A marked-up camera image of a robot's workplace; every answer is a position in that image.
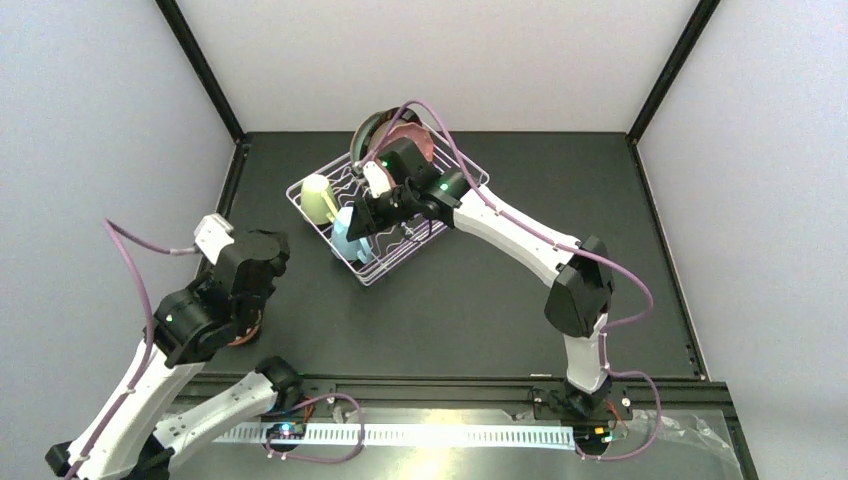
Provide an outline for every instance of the black frame pole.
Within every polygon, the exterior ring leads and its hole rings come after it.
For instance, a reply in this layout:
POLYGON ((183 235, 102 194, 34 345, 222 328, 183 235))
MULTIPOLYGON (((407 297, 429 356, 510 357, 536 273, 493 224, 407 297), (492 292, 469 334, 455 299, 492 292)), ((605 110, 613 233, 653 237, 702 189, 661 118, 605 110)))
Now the black frame pole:
POLYGON ((665 62, 665 66, 662 72, 660 72, 654 88, 651 89, 648 99, 642 105, 639 116, 636 117, 636 121, 630 127, 630 132, 627 133, 627 138, 630 142, 636 144, 642 139, 642 135, 648 129, 648 124, 651 123, 654 114, 659 110, 660 104, 671 88, 671 84, 674 83, 674 79, 677 78, 677 74, 683 68, 686 58, 692 52, 692 48, 695 47, 698 37, 701 36, 701 32, 704 31, 704 27, 710 21, 710 17, 712 17, 713 12, 718 7, 719 1, 701 0, 698 2, 695 11, 689 17, 689 22, 686 23, 686 28, 683 29, 683 33, 680 35, 680 39, 677 40, 674 50, 671 51, 671 55, 669 55, 668 60, 665 62))
POLYGON ((165 16, 165 20, 168 21, 168 25, 170 25, 171 30, 174 32, 174 36, 177 37, 177 41, 183 47, 183 52, 188 57, 188 61, 191 62, 197 78, 200 79, 200 83, 206 89, 206 94, 209 95, 209 99, 212 100, 215 109, 218 110, 218 115, 221 116, 221 121, 224 122, 224 125, 230 132, 233 142, 240 143, 244 140, 244 130, 242 130, 232 107, 230 107, 227 97, 224 96, 221 85, 215 79, 212 68, 206 62, 206 57, 203 56, 200 45, 197 44, 194 34, 191 33, 188 22, 183 17, 183 12, 180 11, 176 0, 156 0, 156 4, 159 5, 162 15, 165 16))

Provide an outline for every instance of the white wall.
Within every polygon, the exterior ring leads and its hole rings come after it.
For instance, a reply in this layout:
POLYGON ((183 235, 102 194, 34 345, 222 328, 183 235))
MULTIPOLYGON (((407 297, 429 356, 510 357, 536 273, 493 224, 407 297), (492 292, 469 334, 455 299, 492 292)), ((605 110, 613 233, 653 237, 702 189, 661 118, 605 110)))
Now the white wall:
MULTIPOLYGON (((233 145, 155 2, 11 3, 0 13, 0 478, 50 478, 48 447, 91 422, 141 339, 139 300, 100 219, 190 244, 233 145)), ((154 308, 197 266, 131 252, 154 308)))
POLYGON ((848 2, 722 2, 640 144, 763 479, 848 471, 848 2))
POLYGON ((182 0, 248 131, 409 98, 460 130, 627 131, 696 0, 182 0))

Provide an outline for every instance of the dish rack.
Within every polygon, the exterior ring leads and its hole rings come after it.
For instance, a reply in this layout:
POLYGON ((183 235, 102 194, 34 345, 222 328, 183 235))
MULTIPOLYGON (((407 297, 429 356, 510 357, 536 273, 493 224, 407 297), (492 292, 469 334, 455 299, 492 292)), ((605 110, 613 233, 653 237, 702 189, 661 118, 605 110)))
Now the dish rack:
MULTIPOLYGON (((447 140, 442 137, 429 125, 424 125, 433 138, 435 148, 433 151, 433 165, 440 171, 444 172, 448 168, 459 167, 459 164, 452 158, 449 153, 451 151, 447 140)), ((469 173, 477 181, 479 185, 485 185, 489 182, 489 174, 474 163, 470 158, 460 152, 465 160, 465 165, 469 173)), ((368 186, 357 181, 353 175, 350 166, 350 154, 342 155, 332 162, 324 165, 316 174, 324 175, 330 181, 333 187, 333 193, 338 200, 339 205, 352 206, 354 198, 358 195, 368 194, 368 186)), ((448 229, 448 227, 439 221, 426 220, 420 215, 416 215, 411 220, 392 227, 390 230, 377 233, 368 237, 368 244, 373 253, 371 261, 362 263, 358 260, 348 261, 342 258, 341 254, 336 250, 331 241, 333 225, 324 226, 315 225, 307 218, 306 214, 300 208, 300 186, 303 184, 301 179, 286 190, 286 197, 300 212, 303 219, 312 225, 312 228, 324 240, 328 247, 344 262, 347 268, 356 276, 356 278, 365 286, 371 285, 383 275, 397 268, 406 259, 410 258, 418 250, 432 242, 436 237, 448 229)))

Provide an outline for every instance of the black table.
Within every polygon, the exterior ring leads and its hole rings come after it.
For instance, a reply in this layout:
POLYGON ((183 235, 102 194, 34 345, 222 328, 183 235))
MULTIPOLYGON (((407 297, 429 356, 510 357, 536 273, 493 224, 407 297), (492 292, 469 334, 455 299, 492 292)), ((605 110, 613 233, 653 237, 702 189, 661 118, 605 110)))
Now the black table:
MULTIPOLYGON (((300 217, 285 190, 345 152, 350 133, 253 133, 229 214, 240 228, 283 229, 292 257, 276 283, 261 338, 220 352, 207 371, 246 372, 280 355, 333 375, 565 374, 562 337, 543 315, 546 287, 485 242, 450 231, 370 287, 360 285, 300 217)), ((614 368, 693 378, 692 338, 623 134, 457 133, 504 201, 556 230, 597 235, 652 289, 649 321, 610 335, 614 368)), ((639 311, 616 277, 611 319, 639 311)))

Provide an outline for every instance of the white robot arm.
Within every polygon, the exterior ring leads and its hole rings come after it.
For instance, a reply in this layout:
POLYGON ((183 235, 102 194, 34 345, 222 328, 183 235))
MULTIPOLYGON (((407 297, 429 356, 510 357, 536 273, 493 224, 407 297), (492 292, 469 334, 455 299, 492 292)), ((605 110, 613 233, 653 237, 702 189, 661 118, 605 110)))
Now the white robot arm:
MULTIPOLYGON (((480 190, 487 199, 497 205, 499 211, 509 210, 519 217, 522 223, 543 232, 561 245, 580 247, 581 243, 577 238, 552 230, 515 210, 495 196, 488 187, 480 187, 480 190)), ((553 288, 563 267, 568 265, 574 254, 551 247, 512 221, 498 215, 495 210, 485 205, 483 199, 473 190, 463 195, 460 202, 461 205, 453 212, 453 222, 457 230, 468 232, 494 245, 529 268, 548 288, 553 288)), ((588 337, 562 334, 568 359, 568 381, 588 394, 598 391, 607 378, 607 372, 599 361, 599 336, 606 322, 606 312, 599 312, 588 337)))
POLYGON ((54 445, 45 459, 57 476, 88 480, 168 478, 168 469, 241 422, 300 400, 301 379, 279 357, 261 362, 236 385, 177 416, 163 415, 212 356, 256 325, 285 271, 288 246, 280 235, 236 232, 207 215, 195 244, 213 265, 184 290, 165 297, 154 315, 154 345, 140 381, 125 385, 144 358, 142 341, 118 388, 91 425, 72 442, 54 445), (115 402, 125 396, 120 415, 115 402), (99 437, 84 452, 96 430, 99 437))
POLYGON ((487 187, 480 187, 479 193, 472 190, 462 172, 439 171, 409 139, 395 140, 378 156, 387 165, 384 175, 391 175, 396 186, 376 197, 355 200, 347 239, 372 235, 422 215, 468 232, 525 265, 550 289, 545 316, 562 333, 565 342, 567 380, 574 390, 568 403, 581 416, 591 416, 610 388, 606 365, 601 360, 600 336, 614 289, 612 272, 609 267, 552 244, 606 257, 604 244, 594 237, 580 242, 548 228, 507 205, 487 187))

